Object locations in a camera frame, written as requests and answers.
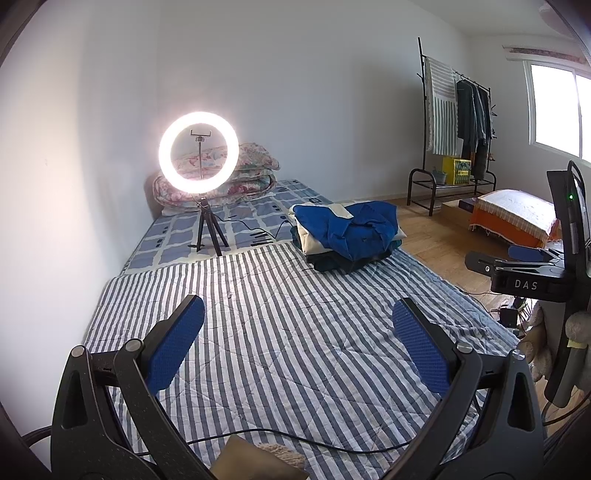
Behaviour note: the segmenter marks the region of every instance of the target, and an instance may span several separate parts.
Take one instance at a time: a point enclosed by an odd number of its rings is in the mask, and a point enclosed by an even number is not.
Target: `window frame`
[[[533,74],[531,71],[532,65],[538,65],[541,67],[549,67],[549,68],[558,69],[558,70],[565,70],[567,72],[570,72],[573,75],[574,85],[577,89],[577,107],[579,110],[579,155],[578,156],[573,155],[569,152],[565,152],[564,150],[559,150],[558,148],[554,148],[549,145],[546,145],[546,144],[536,141],[535,125],[537,122],[537,113],[535,111],[534,78],[533,78]],[[563,155],[569,159],[583,160],[583,115],[582,115],[581,102],[580,102],[580,97],[579,97],[579,84],[577,83],[577,76],[585,77],[585,78],[591,80],[591,73],[586,70],[577,69],[574,67],[560,64],[560,63],[553,63],[553,62],[548,62],[548,61],[537,61],[537,60],[525,60],[524,61],[524,68],[525,68],[525,80],[527,83],[527,98],[528,98],[529,107],[530,107],[530,145],[534,145],[538,148],[542,148],[544,150],[550,151],[552,153],[556,153],[558,155]]]

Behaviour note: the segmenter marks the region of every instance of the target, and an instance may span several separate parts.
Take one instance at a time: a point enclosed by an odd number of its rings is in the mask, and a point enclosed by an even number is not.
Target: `screw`
[[[525,360],[525,354],[517,348],[513,350],[511,354],[513,355],[513,358],[515,358],[516,360]]]
[[[78,358],[79,356],[82,356],[84,354],[84,350],[85,348],[82,345],[75,346],[71,351],[72,356],[74,358]]]
[[[472,351],[474,350],[472,348],[472,345],[465,342],[464,340],[460,340],[458,343],[456,343],[456,348],[457,351],[461,353],[472,353]]]
[[[125,349],[128,352],[135,352],[135,351],[139,350],[141,346],[142,346],[142,342],[140,342],[138,339],[134,338],[133,340],[130,340],[129,342],[127,342],[125,344]]]

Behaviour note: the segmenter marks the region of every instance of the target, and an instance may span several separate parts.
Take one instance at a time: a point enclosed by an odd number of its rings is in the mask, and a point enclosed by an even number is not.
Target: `coat rack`
[[[439,190],[461,189],[461,188],[467,188],[467,187],[470,187],[470,188],[474,187],[473,188],[474,196],[482,195],[482,194],[484,194],[484,192],[479,192],[479,190],[478,190],[479,186],[492,185],[492,190],[493,191],[496,190],[496,175],[489,170],[489,166],[491,163],[490,158],[487,158],[487,160],[486,160],[486,173],[488,173],[492,176],[492,181],[477,180],[477,179],[471,178],[470,183],[465,184],[465,185],[438,185],[437,182],[435,181],[435,177],[433,176],[433,174],[430,171],[425,169],[425,162],[427,159],[427,88],[425,86],[425,55],[423,55],[423,46],[421,45],[421,37],[418,38],[418,50],[419,50],[419,53],[421,54],[421,73],[417,73],[417,75],[419,76],[419,78],[423,82],[423,111],[424,111],[423,166],[422,166],[422,168],[414,168],[413,170],[411,170],[410,174],[408,175],[407,205],[410,205],[411,202],[414,203],[415,205],[419,205],[419,207],[429,210],[429,217],[431,217],[431,216],[433,216],[434,209],[441,208],[441,205],[435,205],[436,199],[444,199],[447,197],[457,197],[458,195],[462,194],[462,192],[455,191],[455,193],[452,193],[452,194],[437,195],[437,192]],[[460,72],[457,72],[455,70],[454,70],[454,73],[456,75],[458,75],[459,77],[461,77],[462,79],[465,79],[468,82],[473,83],[477,87],[480,87],[483,90],[486,90],[488,92],[489,98],[491,97],[491,89],[489,87],[484,87],[484,86],[480,85],[478,82],[475,82],[471,78],[469,78],[466,75],[464,75]],[[489,152],[490,152],[490,150],[491,150],[491,142],[489,142]],[[427,180],[415,180],[414,179],[415,173],[422,173],[422,174],[428,175],[429,178]],[[411,198],[412,193],[413,193],[413,184],[419,185],[420,187],[431,190],[431,198],[430,198],[429,204],[425,205],[424,203],[421,203],[420,200],[413,200]]]

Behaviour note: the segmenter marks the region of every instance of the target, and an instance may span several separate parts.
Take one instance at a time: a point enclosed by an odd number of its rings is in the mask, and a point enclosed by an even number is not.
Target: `stuffed toy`
[[[534,382],[542,377],[550,378],[560,344],[563,318],[564,304],[540,300],[535,304],[530,318],[524,325],[526,334],[517,348],[525,354],[527,362],[531,364]],[[585,362],[575,385],[588,392],[591,389],[591,313],[572,314],[566,321],[565,329],[570,340],[587,349]]]

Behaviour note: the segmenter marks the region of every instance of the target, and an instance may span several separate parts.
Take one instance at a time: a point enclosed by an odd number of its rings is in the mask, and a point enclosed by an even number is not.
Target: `orange blanket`
[[[470,227],[481,226],[515,245],[544,248],[560,239],[554,206],[516,190],[498,190],[478,198]]]

